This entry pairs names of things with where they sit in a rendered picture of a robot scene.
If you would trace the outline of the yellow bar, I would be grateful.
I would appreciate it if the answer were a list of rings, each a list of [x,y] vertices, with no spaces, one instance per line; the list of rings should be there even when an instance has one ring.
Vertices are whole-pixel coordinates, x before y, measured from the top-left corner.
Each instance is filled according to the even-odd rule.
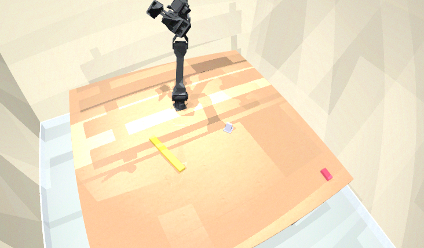
[[[155,135],[151,136],[149,140],[180,173],[185,169],[185,166],[158,140]]]

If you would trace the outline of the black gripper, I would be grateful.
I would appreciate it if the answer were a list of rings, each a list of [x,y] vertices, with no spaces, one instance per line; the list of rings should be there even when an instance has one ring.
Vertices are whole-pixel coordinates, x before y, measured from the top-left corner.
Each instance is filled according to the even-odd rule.
[[[163,4],[157,0],[153,0],[146,13],[153,19],[155,19],[159,14],[162,15],[161,23],[167,26],[167,28],[179,38],[184,37],[191,28],[191,23],[186,21],[182,16],[176,16],[176,13],[171,10],[168,10],[168,12],[165,11]]]

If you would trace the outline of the pink rectangular block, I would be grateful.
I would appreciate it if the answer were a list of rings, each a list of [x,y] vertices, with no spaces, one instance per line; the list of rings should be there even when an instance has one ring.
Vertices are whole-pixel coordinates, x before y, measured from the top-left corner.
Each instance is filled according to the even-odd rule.
[[[325,179],[328,181],[332,178],[332,175],[327,171],[326,168],[320,171],[321,174],[325,177]]]

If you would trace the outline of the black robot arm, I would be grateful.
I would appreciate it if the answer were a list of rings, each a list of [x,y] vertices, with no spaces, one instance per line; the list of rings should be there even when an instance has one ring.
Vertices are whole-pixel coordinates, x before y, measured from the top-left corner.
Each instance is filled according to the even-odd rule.
[[[172,9],[176,13],[176,16],[182,16],[186,21],[191,23],[190,6],[188,5],[188,0],[173,0],[171,5],[166,6],[168,9]],[[175,41],[176,37],[173,37],[172,49],[174,49],[174,54],[177,58],[176,64],[176,85],[172,91],[171,99],[174,101],[174,108],[176,111],[186,109],[184,101],[188,99],[188,92],[186,92],[186,87],[183,84],[183,71],[184,71],[184,56],[188,49],[188,37],[185,35],[184,39],[187,41]]]

